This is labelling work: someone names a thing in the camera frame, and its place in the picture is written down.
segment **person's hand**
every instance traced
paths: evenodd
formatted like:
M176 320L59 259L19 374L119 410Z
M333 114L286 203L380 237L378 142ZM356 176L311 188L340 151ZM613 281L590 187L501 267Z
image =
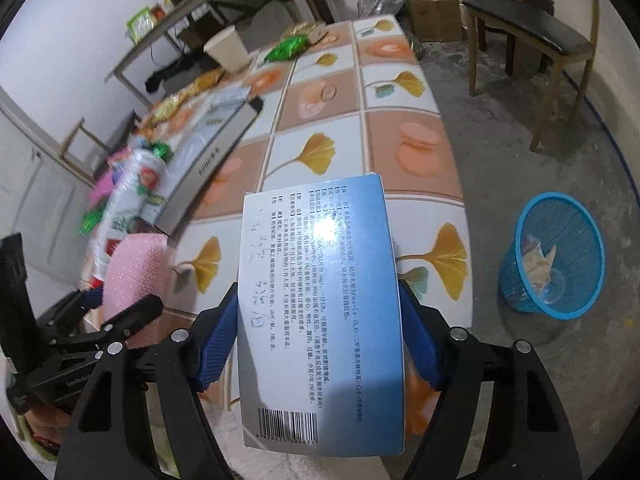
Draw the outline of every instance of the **person's hand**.
M35 406L24 414L34 437L41 437L62 445L64 432L71 422L71 417L53 406Z

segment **green snack bag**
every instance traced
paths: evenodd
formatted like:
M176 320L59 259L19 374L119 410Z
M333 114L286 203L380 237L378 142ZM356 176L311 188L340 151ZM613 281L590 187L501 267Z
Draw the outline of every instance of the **green snack bag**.
M264 57L264 62L288 61L305 50L307 45L306 36L292 36L273 47L270 53Z

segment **pink package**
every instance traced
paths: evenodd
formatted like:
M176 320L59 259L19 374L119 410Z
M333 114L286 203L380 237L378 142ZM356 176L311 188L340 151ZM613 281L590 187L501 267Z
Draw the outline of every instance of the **pink package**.
M113 170L107 170L95 183L91 193L89 193L89 206L87 209L97 206L100 200L111 194L113 188Z
M102 313L109 320L128 306L155 294L164 300L169 261L167 237L161 234L132 234L113 251L102 292ZM160 318L127 340L129 348L158 342Z

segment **blue gripper pad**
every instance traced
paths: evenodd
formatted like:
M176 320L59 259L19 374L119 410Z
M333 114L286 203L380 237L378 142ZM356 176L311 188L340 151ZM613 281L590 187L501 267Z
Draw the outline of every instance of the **blue gripper pad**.
M88 291L84 293L84 307L87 310L93 310L94 308L98 308L102 304L102 288L103 285L97 288L90 288Z
M230 295L218 308L224 308L225 311L202 346L200 370L194 378L200 392L220 378L238 335L238 294Z
M398 286L398 291L404 344L409 350L420 378L427 381L434 390L439 390L443 385L444 377L438 369L436 343L416 311L416 308L422 308L422 306L402 285Z

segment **ginkgo leaf pattern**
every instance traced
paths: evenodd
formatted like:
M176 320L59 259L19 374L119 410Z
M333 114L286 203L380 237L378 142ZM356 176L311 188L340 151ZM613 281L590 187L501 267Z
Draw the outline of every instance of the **ginkgo leaf pattern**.
M213 236L203 245L200 253L194 260L181 262L174 267L174 270L180 274L176 279L174 292L180 292L181 288L186 286L186 282L182 282L179 285L178 282L180 282L180 280L188 280L188 276L182 276L184 272L180 272L179 269L183 266L191 266L196 273L198 292L204 294L209 288L211 280L218 275L218 264L221 259L222 252L220 251L220 242L218 241L218 237Z
M425 90L423 82L408 70L399 73L398 77L394 79L394 82L398 83L414 97L420 97Z
M466 268L465 246L455 225L446 223L438 231L436 243L431 252L426 254L408 254L396 258L396 262L403 260L424 260L435 269L447 294L452 300L459 300L465 279L468 276Z
M337 60L338 60L338 56L336 54L322 54L322 56L316 59L316 65L331 66Z
M376 98L380 99L392 95L396 91L394 85L401 86L414 97L420 97L426 90L424 83L408 70L399 73L395 79L374 81L369 83L367 87L373 86L376 91Z
M398 279L405 280L416 296L424 296L427 293L429 270L427 267L414 267L407 272L398 274Z
M394 28L394 24L391 22L391 20L380 20L373 26L373 28L382 30L383 32L389 32Z
M381 30L382 32L389 32L393 30L394 24L391 20L379 20L373 27L364 28L363 30L359 30L356 34L361 35L363 38L366 36L370 36L376 30Z
M302 152L296 158L286 160L282 164L277 165L265 178L270 177L276 173L276 171L294 162L301 162L315 174L325 174L335 155L334 145L335 142L331 137L327 137L324 133L316 132L308 138L305 147L302 148Z
M393 86L391 83L386 83L376 87L376 97L378 99L388 97L389 95L393 95L395 91L395 86Z
M313 63L309 63L309 64L306 64L304 66L301 66L298 69L298 72L301 72L305 68L310 68L312 66L331 66L336 61L338 61L338 55L337 54L331 54L330 52L327 52L326 54L322 54L322 56L320 56L318 59L316 59Z

